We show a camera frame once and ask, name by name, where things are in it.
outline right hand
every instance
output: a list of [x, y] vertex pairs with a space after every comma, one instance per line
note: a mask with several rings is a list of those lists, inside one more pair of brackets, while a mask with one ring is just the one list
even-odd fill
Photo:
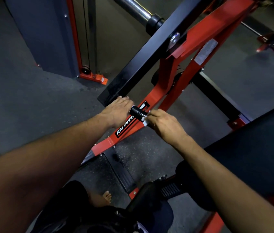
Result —
[[151, 110], [145, 120], [150, 122], [155, 132], [165, 142], [174, 147], [189, 137], [178, 120], [164, 110]]

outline metal bolt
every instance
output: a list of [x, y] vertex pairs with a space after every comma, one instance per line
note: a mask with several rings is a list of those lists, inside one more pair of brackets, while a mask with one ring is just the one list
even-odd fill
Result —
[[180, 33], [176, 32], [170, 39], [168, 49], [172, 48], [180, 39]]

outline forearm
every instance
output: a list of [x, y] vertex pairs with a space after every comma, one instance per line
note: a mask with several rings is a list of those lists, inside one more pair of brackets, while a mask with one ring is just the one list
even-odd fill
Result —
[[26, 227], [26, 221], [31, 221], [69, 180], [109, 128], [105, 117], [99, 114], [1, 156], [0, 221], [8, 219], [9, 227]]
[[274, 207], [186, 137], [175, 148], [190, 164], [233, 232], [274, 232]]

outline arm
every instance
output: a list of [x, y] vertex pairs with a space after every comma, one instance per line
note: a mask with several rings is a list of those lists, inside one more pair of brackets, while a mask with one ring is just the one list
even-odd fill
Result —
[[153, 110], [146, 119], [190, 164], [232, 232], [274, 232], [274, 207], [202, 149], [175, 117]]
[[100, 114], [0, 157], [0, 232], [25, 232], [48, 200], [70, 179], [92, 146], [123, 125], [133, 106], [117, 98]]

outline hand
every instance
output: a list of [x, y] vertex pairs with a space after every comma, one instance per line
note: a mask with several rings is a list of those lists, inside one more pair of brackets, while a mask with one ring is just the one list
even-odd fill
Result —
[[179, 142], [184, 141], [188, 134], [177, 119], [164, 110], [151, 110], [145, 120], [149, 121], [156, 133], [168, 144], [176, 147]]
[[134, 102], [129, 97], [122, 98], [119, 96], [115, 101], [108, 105], [101, 114], [105, 115], [109, 124], [113, 128], [118, 128], [124, 125], [128, 113]]

